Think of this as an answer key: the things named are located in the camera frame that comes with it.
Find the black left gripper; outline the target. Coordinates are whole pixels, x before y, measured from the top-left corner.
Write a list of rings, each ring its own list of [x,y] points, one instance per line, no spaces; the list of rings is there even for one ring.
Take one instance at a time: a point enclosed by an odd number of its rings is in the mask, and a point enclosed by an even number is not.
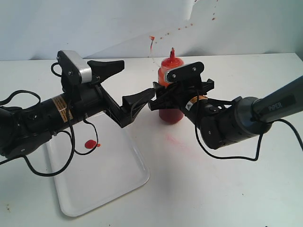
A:
[[[87,62],[92,71],[90,83],[102,83],[111,76],[125,69],[125,62],[119,61],[94,61]],[[148,88],[137,94],[123,96],[122,106],[119,106],[101,85],[81,85],[73,93],[58,95],[63,101],[71,101],[71,124],[83,121],[84,115],[91,117],[102,111],[121,128],[131,124],[133,118],[141,109],[154,98],[155,89]],[[60,115],[53,98],[43,101],[39,107],[39,132],[55,132],[68,127],[68,122]]]

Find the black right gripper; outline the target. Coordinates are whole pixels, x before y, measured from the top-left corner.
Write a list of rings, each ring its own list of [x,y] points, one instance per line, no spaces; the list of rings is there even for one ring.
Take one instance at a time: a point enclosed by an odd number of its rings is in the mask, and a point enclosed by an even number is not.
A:
[[[153,88],[156,99],[148,102],[151,111],[180,109],[192,123],[199,122],[204,117],[217,115],[227,106],[236,103],[234,100],[208,98],[207,93],[214,89],[212,79],[175,82],[167,87],[153,82]]]

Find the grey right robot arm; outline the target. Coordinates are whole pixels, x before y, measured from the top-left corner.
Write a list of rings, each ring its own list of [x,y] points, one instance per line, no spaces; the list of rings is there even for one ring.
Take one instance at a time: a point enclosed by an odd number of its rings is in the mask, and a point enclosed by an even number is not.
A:
[[[150,110],[179,109],[200,130],[204,143],[211,149],[228,146],[263,133],[274,121],[303,110],[303,78],[299,77],[272,94],[237,97],[231,101],[208,98],[214,81],[200,77],[170,84],[154,84],[156,99]]]

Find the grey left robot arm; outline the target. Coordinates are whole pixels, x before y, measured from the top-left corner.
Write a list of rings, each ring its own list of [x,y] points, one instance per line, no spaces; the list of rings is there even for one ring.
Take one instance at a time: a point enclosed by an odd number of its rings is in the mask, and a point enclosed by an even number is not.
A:
[[[121,128],[131,124],[142,108],[155,96],[148,88],[140,93],[123,96],[118,105],[102,87],[102,82],[120,73],[125,62],[87,62],[92,70],[92,81],[81,83],[76,72],[61,63],[63,93],[38,102],[34,106],[6,107],[18,92],[13,92],[0,103],[0,154],[5,158],[28,155],[48,142],[52,136],[68,126],[77,124],[85,117],[105,112]]]

